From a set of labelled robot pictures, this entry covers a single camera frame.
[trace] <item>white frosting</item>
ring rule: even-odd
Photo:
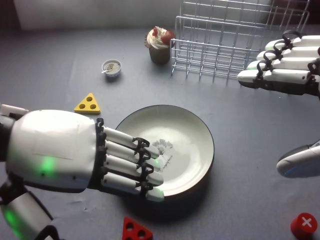
[[[158,26],[156,26],[156,29],[158,30],[158,34],[156,36],[152,35],[154,32],[153,29],[148,33],[148,36],[146,37],[148,44],[150,44],[155,49],[169,48],[169,45],[164,44],[161,40],[161,37],[166,34],[167,30]]]

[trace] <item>silver wire basket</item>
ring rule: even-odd
[[[236,77],[286,30],[303,32],[310,0],[181,0],[170,42],[175,70]]]

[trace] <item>green light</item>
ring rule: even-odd
[[[17,220],[16,216],[10,210],[6,210],[4,212],[4,217],[11,227],[17,225],[18,220]]]
[[[41,174],[44,174],[46,176],[52,176],[54,174],[55,170],[55,161],[56,158],[53,156],[45,156],[43,158],[41,167],[40,167],[40,172]]]
[[[22,234],[21,234],[18,230],[16,230],[16,229],[11,229],[11,230],[12,230],[13,234],[14,234],[18,239],[23,239]]]

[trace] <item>plate rim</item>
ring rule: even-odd
[[[129,115],[127,115],[117,126],[116,126],[116,130],[118,129],[118,127],[123,123],[123,121],[125,121],[127,118],[129,118],[131,115],[135,114],[136,112],[139,112],[141,110],[144,110],[144,109],[148,109],[148,108],[154,108],[154,107],[174,107],[174,108],[179,108],[179,109],[182,109],[182,110],[185,110],[189,113],[191,113],[192,115],[194,115],[195,117],[197,117],[204,125],[205,127],[207,128],[207,130],[209,131],[209,134],[211,136],[211,139],[212,139],[212,145],[213,145],[213,156],[212,156],[212,161],[211,161],[211,164],[209,166],[209,168],[207,169],[207,171],[205,172],[205,174],[203,175],[202,178],[200,178],[200,180],[198,182],[196,182],[193,186],[191,186],[188,190],[185,190],[183,192],[180,192],[180,193],[176,193],[176,194],[173,194],[173,195],[168,195],[168,196],[164,196],[165,199],[172,199],[172,198],[175,198],[175,197],[180,197],[181,195],[184,195],[186,194],[187,192],[193,190],[198,184],[200,184],[202,182],[203,179],[205,179],[209,172],[211,171],[212,169],[212,166],[214,164],[214,161],[215,161],[215,153],[216,153],[216,149],[215,149],[215,140],[212,136],[212,133],[209,129],[209,127],[207,126],[207,124],[200,118],[198,117],[196,114],[194,114],[192,111],[188,110],[188,109],[185,109],[184,107],[180,107],[180,106],[175,106],[175,105],[170,105],[170,104],[156,104],[156,105],[150,105],[150,106],[145,106],[145,107],[142,107],[142,108],[139,108],[138,110],[135,110],[134,112],[130,113]]]

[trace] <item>yellow triangular block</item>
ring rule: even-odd
[[[89,93],[75,108],[78,114],[100,114],[100,107],[92,93]]]

